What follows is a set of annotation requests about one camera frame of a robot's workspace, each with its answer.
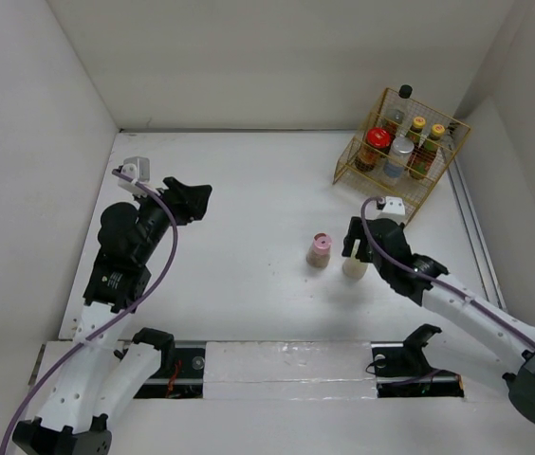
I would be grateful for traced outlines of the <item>pink-cap spice jar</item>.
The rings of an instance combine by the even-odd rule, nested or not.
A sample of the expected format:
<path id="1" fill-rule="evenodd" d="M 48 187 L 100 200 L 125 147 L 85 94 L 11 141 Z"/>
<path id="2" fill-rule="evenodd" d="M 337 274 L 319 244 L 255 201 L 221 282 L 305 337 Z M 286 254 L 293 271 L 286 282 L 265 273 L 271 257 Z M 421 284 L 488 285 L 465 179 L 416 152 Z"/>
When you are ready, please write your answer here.
<path id="1" fill-rule="evenodd" d="M 323 232 L 314 235 L 306 254 L 306 262 L 315 268 L 326 268 L 330 261 L 332 239 Z"/>

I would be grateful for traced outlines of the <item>silver-cap blue-label shaker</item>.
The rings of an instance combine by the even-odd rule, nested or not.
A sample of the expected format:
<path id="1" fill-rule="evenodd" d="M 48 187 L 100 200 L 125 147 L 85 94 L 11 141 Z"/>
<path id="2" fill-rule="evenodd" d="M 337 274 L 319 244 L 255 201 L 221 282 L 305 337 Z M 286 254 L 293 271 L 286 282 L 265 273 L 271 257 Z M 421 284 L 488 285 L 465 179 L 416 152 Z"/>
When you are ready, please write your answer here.
<path id="1" fill-rule="evenodd" d="M 408 161 L 414 151 L 413 142 L 405 137 L 396 137 L 390 147 L 387 160 L 383 166 L 383 176 L 392 182 L 397 182 L 405 171 Z"/>

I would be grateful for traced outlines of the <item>yellow-cap beige jar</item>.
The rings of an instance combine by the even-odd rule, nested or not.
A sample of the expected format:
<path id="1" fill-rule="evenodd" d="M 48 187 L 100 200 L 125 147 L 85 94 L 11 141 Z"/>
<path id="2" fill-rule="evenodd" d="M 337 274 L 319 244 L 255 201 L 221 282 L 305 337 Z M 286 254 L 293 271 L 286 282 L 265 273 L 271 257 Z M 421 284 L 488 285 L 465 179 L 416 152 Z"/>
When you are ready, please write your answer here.
<path id="1" fill-rule="evenodd" d="M 360 280 L 365 275 L 368 263 L 360 261 L 356 255 L 360 247 L 360 242 L 356 241 L 352 247 L 352 251 L 349 257 L 346 257 L 342 264 L 343 274 L 351 280 Z"/>

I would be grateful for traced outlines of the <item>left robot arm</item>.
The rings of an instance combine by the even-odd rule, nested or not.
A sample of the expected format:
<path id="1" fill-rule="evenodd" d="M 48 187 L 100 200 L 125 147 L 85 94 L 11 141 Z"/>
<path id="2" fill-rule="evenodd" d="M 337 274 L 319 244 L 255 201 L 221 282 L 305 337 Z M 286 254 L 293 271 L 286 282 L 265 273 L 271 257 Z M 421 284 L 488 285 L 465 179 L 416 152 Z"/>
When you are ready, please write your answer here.
<path id="1" fill-rule="evenodd" d="M 83 309 L 73 345 L 29 391 L 9 423 L 3 439 L 26 454 L 106 454 L 112 431 L 144 382 L 173 373 L 173 335 L 143 328 L 128 349 L 116 351 L 124 329 L 138 307 L 161 285 L 147 263 L 166 232 L 172 250 L 178 230 L 206 214 L 212 187 L 187 186 L 173 177 L 152 190 L 115 171 L 133 194 L 131 203 L 109 206 L 101 214 L 100 249 L 83 294 Z M 34 395 L 57 377 L 36 415 L 22 419 Z"/>

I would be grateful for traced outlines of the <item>tall black-cap glass bottle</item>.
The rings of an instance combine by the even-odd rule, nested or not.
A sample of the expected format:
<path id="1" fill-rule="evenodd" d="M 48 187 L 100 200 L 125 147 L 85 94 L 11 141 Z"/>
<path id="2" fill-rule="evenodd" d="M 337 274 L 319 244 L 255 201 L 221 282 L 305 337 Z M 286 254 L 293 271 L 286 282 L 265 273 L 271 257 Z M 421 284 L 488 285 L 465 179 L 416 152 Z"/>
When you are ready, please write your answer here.
<path id="1" fill-rule="evenodd" d="M 409 99 L 413 93 L 413 87 L 409 84 L 402 84 L 395 96 L 384 108 L 381 128 L 387 132 L 391 140 L 397 137 L 399 127 L 407 117 Z"/>

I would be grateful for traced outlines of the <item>yellow-cap sauce bottle front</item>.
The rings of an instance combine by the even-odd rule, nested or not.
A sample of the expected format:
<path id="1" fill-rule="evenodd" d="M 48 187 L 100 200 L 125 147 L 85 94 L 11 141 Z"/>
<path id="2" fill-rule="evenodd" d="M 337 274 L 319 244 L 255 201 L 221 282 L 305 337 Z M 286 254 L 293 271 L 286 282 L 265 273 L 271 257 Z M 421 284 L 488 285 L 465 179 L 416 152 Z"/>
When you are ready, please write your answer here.
<path id="1" fill-rule="evenodd" d="M 422 144 L 414 151 L 409 166 L 409 175 L 415 180 L 422 180 L 428 175 L 445 134 L 445 127 L 436 123 Z"/>

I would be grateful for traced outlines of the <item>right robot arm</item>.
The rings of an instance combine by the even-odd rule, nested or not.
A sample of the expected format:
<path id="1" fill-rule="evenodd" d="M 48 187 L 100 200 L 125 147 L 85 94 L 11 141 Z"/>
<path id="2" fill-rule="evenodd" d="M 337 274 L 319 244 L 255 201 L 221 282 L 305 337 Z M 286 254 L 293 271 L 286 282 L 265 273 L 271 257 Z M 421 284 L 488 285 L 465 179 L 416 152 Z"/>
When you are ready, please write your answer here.
<path id="1" fill-rule="evenodd" d="M 423 324 L 403 341 L 405 367 L 421 377 L 449 371 L 507 396 L 535 424 L 535 327 L 469 291 L 439 262 L 413 253 L 403 226 L 388 218 L 353 217 L 342 254 L 372 264 L 400 296 L 438 314 L 472 337 L 454 340 L 435 325 Z"/>

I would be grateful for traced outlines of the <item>red-cap dark sauce jar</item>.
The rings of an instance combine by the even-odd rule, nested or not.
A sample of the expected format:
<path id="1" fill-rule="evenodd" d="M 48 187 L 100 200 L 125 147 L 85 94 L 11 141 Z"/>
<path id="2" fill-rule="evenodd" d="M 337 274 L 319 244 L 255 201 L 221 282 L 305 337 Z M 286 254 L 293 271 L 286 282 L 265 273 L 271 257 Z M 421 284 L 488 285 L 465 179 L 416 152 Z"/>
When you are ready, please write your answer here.
<path id="1" fill-rule="evenodd" d="M 374 127 L 367 131 L 354 164 L 362 173 L 375 169 L 378 162 L 390 149 L 391 136 L 383 128 Z"/>

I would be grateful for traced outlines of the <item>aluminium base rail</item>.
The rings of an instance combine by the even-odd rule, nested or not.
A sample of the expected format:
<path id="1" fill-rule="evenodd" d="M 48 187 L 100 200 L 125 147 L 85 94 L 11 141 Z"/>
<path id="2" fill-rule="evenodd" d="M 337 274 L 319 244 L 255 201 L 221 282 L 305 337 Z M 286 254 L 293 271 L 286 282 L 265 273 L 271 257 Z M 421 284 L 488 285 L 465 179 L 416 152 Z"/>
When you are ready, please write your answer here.
<path id="1" fill-rule="evenodd" d="M 260 401 L 461 398 L 461 378 L 427 376 L 400 359 L 398 343 L 368 341 L 179 342 L 167 372 L 136 397 Z"/>

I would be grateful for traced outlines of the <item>yellow-cap sauce bottle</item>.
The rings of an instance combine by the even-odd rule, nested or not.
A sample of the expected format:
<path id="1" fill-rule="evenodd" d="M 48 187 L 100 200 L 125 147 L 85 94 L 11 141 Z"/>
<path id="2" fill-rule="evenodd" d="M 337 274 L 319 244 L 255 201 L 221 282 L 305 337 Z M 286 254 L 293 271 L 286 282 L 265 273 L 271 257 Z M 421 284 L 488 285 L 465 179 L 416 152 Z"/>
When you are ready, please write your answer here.
<path id="1" fill-rule="evenodd" d="M 422 144 L 414 151 L 409 166 L 409 175 L 415 180 L 422 180 L 428 175 L 445 134 L 445 127 L 436 123 Z"/>
<path id="2" fill-rule="evenodd" d="M 418 152 L 420 149 L 422 132 L 425 126 L 426 119 L 422 116 L 416 116 L 413 118 L 411 126 L 407 131 L 406 137 L 413 142 L 415 152 Z"/>

